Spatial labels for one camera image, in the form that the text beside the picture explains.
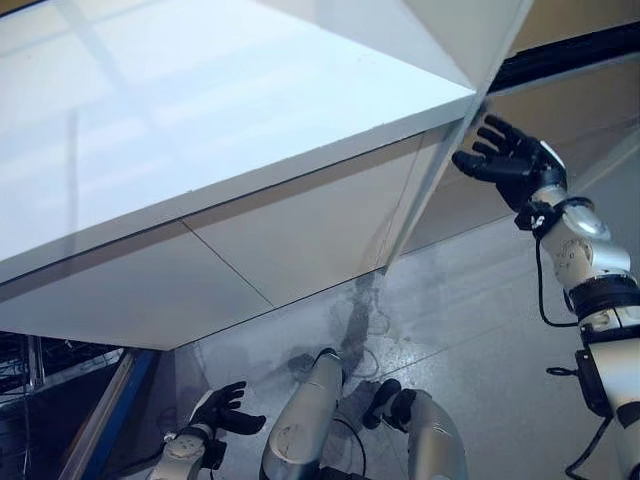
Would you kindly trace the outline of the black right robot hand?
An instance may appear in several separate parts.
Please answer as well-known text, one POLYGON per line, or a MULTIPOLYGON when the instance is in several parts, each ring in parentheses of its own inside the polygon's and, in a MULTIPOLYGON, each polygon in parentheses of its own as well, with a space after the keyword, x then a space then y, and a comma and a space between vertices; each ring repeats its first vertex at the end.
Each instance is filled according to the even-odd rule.
POLYGON ((538 190, 567 186, 566 168, 539 139, 488 114, 469 153, 452 162, 463 174, 493 184, 508 207, 519 212, 538 190))

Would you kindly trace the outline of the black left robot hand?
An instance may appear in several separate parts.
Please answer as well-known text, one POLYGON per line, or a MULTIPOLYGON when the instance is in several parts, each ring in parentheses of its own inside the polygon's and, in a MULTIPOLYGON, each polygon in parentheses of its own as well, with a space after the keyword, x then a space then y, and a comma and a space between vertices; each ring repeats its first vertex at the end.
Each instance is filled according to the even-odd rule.
POLYGON ((238 435, 257 434, 266 417, 240 411, 246 386, 246 381, 239 381, 207 391, 194 407, 189 425, 205 425, 212 433, 223 430, 238 435))

